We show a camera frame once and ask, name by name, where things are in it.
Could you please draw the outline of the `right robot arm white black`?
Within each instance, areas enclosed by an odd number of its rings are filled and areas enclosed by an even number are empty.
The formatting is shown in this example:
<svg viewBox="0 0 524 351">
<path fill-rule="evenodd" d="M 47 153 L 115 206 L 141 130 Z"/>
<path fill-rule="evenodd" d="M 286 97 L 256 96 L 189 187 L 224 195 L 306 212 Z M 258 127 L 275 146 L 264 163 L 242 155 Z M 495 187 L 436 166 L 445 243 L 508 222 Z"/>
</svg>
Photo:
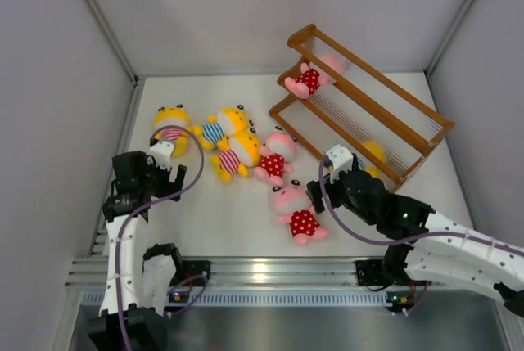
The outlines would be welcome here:
<svg viewBox="0 0 524 351">
<path fill-rule="evenodd" d="M 355 239 L 385 246 L 383 276 L 390 282 L 440 283 L 484 295 L 511 313 L 523 314 L 523 249 L 450 220 L 430 205 L 388 191 L 364 171 L 322 174 L 306 187 L 317 213 L 344 207 L 385 238 Z"/>
</svg>

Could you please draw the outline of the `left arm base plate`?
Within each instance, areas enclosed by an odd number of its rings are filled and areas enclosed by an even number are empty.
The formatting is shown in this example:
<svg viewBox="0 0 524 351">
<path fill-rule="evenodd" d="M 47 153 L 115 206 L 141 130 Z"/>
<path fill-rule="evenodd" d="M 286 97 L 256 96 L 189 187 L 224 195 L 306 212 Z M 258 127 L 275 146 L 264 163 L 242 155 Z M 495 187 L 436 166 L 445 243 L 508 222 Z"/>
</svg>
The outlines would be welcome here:
<svg viewBox="0 0 524 351">
<path fill-rule="evenodd" d="M 189 277 L 201 275 L 206 279 L 210 279 L 211 261 L 209 260 L 185 260 L 175 265 L 175 274 L 172 277 L 169 285 L 174 287 L 187 280 Z"/>
</svg>

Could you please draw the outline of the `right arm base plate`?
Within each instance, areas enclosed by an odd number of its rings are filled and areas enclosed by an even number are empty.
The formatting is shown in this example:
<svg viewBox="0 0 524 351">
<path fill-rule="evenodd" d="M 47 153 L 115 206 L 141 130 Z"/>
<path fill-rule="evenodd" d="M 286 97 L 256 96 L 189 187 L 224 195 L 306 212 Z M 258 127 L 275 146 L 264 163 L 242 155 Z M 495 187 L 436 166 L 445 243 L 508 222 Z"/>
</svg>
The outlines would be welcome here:
<svg viewBox="0 0 524 351">
<path fill-rule="evenodd" d="M 359 286 L 369 290 L 381 291 L 390 286 L 408 286 L 407 277 L 388 274 L 382 268 L 380 259 L 363 259 L 355 261 L 356 279 Z"/>
</svg>

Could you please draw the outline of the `pink toy red dots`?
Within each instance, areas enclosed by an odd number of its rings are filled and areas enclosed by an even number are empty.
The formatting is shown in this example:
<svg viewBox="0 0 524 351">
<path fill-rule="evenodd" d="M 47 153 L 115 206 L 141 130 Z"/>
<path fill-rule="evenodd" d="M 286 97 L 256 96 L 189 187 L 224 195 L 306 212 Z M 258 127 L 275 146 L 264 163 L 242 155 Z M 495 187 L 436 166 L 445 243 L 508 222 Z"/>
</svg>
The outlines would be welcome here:
<svg viewBox="0 0 524 351">
<path fill-rule="evenodd" d="M 285 173 L 292 173 L 291 162 L 297 156 L 297 140 L 281 126 L 276 126 L 259 148 L 260 162 L 255 176 L 272 187 L 282 187 Z"/>
<path fill-rule="evenodd" d="M 299 180 L 271 189 L 273 208 L 278 221 L 289 227 L 291 237 L 297 245 L 307 245 L 313 240 L 328 237 L 329 230 L 317 220 L 311 199 Z"/>
</svg>

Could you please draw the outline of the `yellow toy red stripes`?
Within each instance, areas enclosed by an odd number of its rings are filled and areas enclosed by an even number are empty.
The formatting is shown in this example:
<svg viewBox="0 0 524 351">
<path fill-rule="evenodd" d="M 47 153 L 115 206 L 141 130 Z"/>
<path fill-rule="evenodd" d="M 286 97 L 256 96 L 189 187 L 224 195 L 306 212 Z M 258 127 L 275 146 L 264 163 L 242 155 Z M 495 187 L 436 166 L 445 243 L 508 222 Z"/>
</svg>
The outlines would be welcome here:
<svg viewBox="0 0 524 351">
<path fill-rule="evenodd" d="M 261 159 L 261 143 L 254 128 L 231 136 L 223 150 L 210 157 L 212 168 L 222 182 L 230 182 L 233 175 L 249 176 Z"/>
<path fill-rule="evenodd" d="M 151 144 L 167 141 L 174 149 L 171 156 L 178 158 L 183 155 L 188 145 L 188 133 L 181 128 L 191 131 L 191 120 L 183 104 L 176 106 L 161 107 L 153 121 L 154 131 L 161 128 L 151 139 Z"/>
</svg>

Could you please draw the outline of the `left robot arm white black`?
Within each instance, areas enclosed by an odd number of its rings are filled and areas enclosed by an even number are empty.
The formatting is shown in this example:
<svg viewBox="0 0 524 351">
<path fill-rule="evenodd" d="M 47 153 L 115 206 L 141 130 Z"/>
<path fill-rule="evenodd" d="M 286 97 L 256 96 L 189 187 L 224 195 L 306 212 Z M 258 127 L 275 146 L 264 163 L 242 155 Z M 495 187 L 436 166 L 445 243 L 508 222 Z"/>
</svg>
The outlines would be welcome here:
<svg viewBox="0 0 524 351">
<path fill-rule="evenodd" d="M 173 243 L 153 238 L 149 215 L 154 199 L 180 199 L 187 168 L 175 173 L 143 151 L 112 160 L 111 193 L 102 206 L 108 239 L 104 298 L 88 337 L 98 350 L 164 350 L 167 347 L 165 297 L 185 266 Z"/>
</svg>

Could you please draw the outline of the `yellow toy blue stripes shelf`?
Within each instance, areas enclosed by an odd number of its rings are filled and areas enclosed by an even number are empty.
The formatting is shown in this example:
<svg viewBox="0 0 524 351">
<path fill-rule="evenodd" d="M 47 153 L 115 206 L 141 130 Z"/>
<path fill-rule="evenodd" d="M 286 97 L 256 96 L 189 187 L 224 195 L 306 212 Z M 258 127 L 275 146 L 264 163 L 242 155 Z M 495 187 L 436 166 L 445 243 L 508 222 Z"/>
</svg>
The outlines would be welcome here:
<svg viewBox="0 0 524 351">
<path fill-rule="evenodd" d="M 383 164 L 387 162 L 386 150 L 382 144 L 375 141 L 361 141 L 360 144 Z M 358 152 L 355 156 L 357 157 L 357 167 L 359 170 L 369 173 L 374 178 L 379 178 L 381 176 L 381 170 L 376 167 L 367 157 L 362 156 L 360 152 Z"/>
</svg>

